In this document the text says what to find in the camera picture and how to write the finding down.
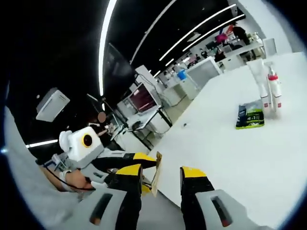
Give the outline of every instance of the monitor screen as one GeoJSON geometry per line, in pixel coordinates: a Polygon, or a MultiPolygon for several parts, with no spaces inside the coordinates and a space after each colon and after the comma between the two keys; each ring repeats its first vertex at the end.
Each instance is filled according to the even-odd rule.
{"type": "Polygon", "coordinates": [[[144,84],[141,84],[129,98],[140,113],[157,105],[144,84]]]}
{"type": "Polygon", "coordinates": [[[134,83],[137,72],[111,44],[108,44],[106,49],[103,66],[103,96],[109,106],[116,108],[117,104],[131,93],[129,87],[134,83]]]}

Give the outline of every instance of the white bottle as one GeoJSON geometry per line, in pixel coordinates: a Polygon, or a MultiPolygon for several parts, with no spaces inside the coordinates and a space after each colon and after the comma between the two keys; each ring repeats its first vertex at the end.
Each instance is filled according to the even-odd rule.
{"type": "Polygon", "coordinates": [[[258,84],[258,88],[259,88],[260,97],[262,100],[262,111],[263,111],[264,118],[270,118],[271,107],[270,107],[268,92],[264,84],[258,84]]]}
{"type": "Polygon", "coordinates": [[[281,101],[282,90],[280,87],[280,82],[277,74],[275,73],[275,71],[272,69],[271,66],[268,67],[269,67],[268,80],[272,93],[272,108],[275,117],[279,118],[281,116],[281,109],[282,109],[282,101],[281,101]]]}

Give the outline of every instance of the black ceiling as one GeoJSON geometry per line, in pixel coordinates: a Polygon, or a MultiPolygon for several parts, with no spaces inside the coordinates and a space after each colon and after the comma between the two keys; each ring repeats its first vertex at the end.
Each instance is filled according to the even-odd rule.
{"type": "MultiPolygon", "coordinates": [[[[146,30],[169,2],[118,0],[107,42],[130,60],[146,30]]],[[[90,113],[85,95],[99,96],[98,50],[106,6],[106,0],[49,0],[35,7],[24,1],[12,6],[13,20],[7,34],[8,106],[27,144],[57,138],[67,125],[90,113]],[[36,96],[44,96],[52,87],[71,99],[68,115],[52,124],[36,121],[36,96]]],[[[177,0],[150,31],[133,66],[145,65],[155,72],[170,59],[181,57],[186,41],[158,61],[184,34],[226,6],[227,0],[177,0]]],[[[197,31],[203,34],[232,17],[228,10],[197,31]]]]}
{"type": "MultiPolygon", "coordinates": [[[[140,0],[123,2],[119,0],[117,3],[109,39],[130,60],[145,32],[170,0],[144,1],[147,3],[142,6],[139,2],[143,1],[140,0]]],[[[193,0],[189,3],[186,0],[177,0],[149,32],[132,65],[135,68],[145,65],[153,74],[165,69],[169,60],[176,60],[183,55],[182,50],[189,44],[189,37],[161,62],[160,57],[193,27],[227,6],[227,0],[193,0]]],[[[199,27],[196,32],[204,34],[232,18],[231,10],[227,10],[199,27]]]]}

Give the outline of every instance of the white table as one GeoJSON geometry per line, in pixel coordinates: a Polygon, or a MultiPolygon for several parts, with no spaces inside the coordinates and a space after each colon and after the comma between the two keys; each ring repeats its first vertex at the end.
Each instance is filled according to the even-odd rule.
{"type": "Polygon", "coordinates": [[[236,50],[234,50],[232,52],[225,53],[225,56],[226,56],[226,58],[230,58],[230,57],[233,57],[233,56],[238,56],[240,54],[243,54],[245,52],[251,51],[253,49],[260,48],[262,46],[263,46],[263,44],[261,44],[259,42],[253,42],[252,44],[249,44],[247,46],[243,46],[240,49],[236,49],[236,50]]]}
{"type": "MultiPolygon", "coordinates": [[[[282,82],[280,120],[235,129],[238,105],[260,98],[244,66],[211,79],[150,152],[163,155],[158,189],[176,205],[184,165],[206,172],[259,225],[277,228],[295,208],[307,182],[307,60],[301,53],[270,60],[282,82]]],[[[154,171],[143,173],[151,180],[154,171]]]]}

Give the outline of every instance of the metal stand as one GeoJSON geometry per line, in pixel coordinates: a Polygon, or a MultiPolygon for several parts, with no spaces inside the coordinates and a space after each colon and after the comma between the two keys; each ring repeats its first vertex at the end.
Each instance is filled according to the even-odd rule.
{"type": "Polygon", "coordinates": [[[164,113],[161,110],[162,109],[159,109],[158,113],[163,118],[163,120],[165,120],[165,122],[168,124],[168,126],[172,127],[173,126],[172,122],[168,120],[168,118],[164,115],[164,113]]]}
{"type": "MultiPolygon", "coordinates": [[[[124,130],[124,128],[129,128],[129,126],[127,125],[127,123],[126,123],[126,121],[123,121],[122,120],[122,118],[121,117],[119,117],[118,116],[118,114],[116,114],[115,113],[115,111],[111,108],[111,106],[106,102],[106,99],[103,97],[102,98],[102,101],[103,101],[103,103],[105,103],[107,106],[108,106],[108,108],[112,111],[112,113],[114,114],[114,116],[116,116],[121,122],[122,122],[122,124],[123,124],[123,128],[122,128],[122,131],[124,130]]],[[[148,145],[147,145],[147,143],[145,143],[138,135],[136,135],[135,133],[134,133],[134,131],[132,131],[132,134],[146,147],[146,148],[148,148],[149,150],[152,150],[152,148],[151,147],[149,147],[148,145]]]]}

